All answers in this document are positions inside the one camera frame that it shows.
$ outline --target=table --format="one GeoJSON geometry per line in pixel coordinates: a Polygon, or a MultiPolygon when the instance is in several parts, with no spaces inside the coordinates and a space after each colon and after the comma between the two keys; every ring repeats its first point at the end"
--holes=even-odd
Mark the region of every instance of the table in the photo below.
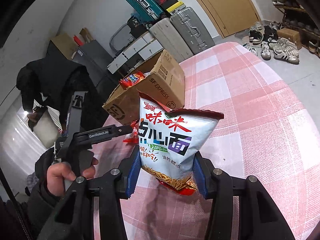
{"type": "MultiPolygon", "coordinates": [[[[202,156],[230,176],[257,176],[295,238],[305,239],[320,219],[320,135],[303,104],[267,64],[238,43],[217,45],[180,65],[186,76],[185,108],[225,114],[200,150],[202,156]]],[[[120,125],[112,117],[109,124],[120,125]]],[[[95,145],[97,176],[130,155],[132,146],[122,140],[95,145]]],[[[121,206],[129,240],[189,240],[204,238],[211,201],[198,192],[177,195],[141,170],[134,194],[121,206]]],[[[96,203],[96,240],[97,209],[96,203]]],[[[237,214],[234,198],[234,227],[237,214]]]]}

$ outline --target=human hand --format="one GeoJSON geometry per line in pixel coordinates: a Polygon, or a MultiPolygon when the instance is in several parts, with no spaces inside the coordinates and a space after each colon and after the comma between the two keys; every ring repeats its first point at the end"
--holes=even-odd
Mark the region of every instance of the human hand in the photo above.
{"type": "Polygon", "coordinates": [[[27,114],[27,118],[29,118],[32,122],[37,122],[36,118],[37,118],[37,113],[29,113],[27,114]]]}
{"type": "MultiPolygon", "coordinates": [[[[82,172],[82,176],[87,179],[92,179],[96,173],[96,169],[93,165],[97,165],[99,162],[96,158],[92,159],[90,168],[82,172]]],[[[47,171],[47,189],[51,194],[61,197],[65,193],[64,180],[74,181],[76,175],[71,170],[68,163],[57,163],[51,165],[47,171]]]]}

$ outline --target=wooden door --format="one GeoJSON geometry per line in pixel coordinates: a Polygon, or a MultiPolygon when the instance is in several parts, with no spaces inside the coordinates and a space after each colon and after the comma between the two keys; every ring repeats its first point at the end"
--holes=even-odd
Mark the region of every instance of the wooden door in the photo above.
{"type": "Polygon", "coordinates": [[[201,0],[215,20],[223,36],[250,28],[258,21],[251,0],[201,0]]]}

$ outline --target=silver bolt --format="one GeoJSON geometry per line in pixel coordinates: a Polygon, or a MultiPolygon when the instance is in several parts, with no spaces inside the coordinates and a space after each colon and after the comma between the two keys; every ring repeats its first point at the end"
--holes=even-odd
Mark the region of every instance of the silver bolt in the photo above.
{"type": "Polygon", "coordinates": [[[110,173],[111,173],[112,175],[118,175],[118,174],[120,173],[120,171],[119,171],[118,169],[112,169],[112,170],[110,171],[110,173]]]}
{"type": "Polygon", "coordinates": [[[257,182],[257,177],[255,177],[255,176],[249,176],[249,180],[251,181],[251,182],[257,182]]]}
{"type": "Polygon", "coordinates": [[[77,183],[82,183],[82,182],[84,182],[84,177],[80,176],[80,177],[76,178],[76,182],[77,182],[77,183]]]}
{"type": "Polygon", "coordinates": [[[222,174],[222,170],[221,169],[214,169],[213,173],[216,175],[220,175],[220,174],[222,174]]]}

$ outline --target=tiled floor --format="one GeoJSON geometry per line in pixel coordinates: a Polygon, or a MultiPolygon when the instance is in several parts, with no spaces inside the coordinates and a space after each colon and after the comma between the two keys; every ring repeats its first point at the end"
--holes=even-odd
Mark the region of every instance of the tiled floor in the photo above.
{"type": "MultiPolygon", "coordinates": [[[[243,45],[243,42],[235,38],[234,35],[221,40],[218,44],[227,41],[234,41],[243,45]]],[[[255,48],[258,57],[261,58],[260,46],[255,46],[255,48]]],[[[272,51],[272,59],[265,61],[265,63],[290,86],[304,104],[320,131],[320,59],[305,48],[300,49],[299,53],[299,65],[274,59],[272,51]]]]}

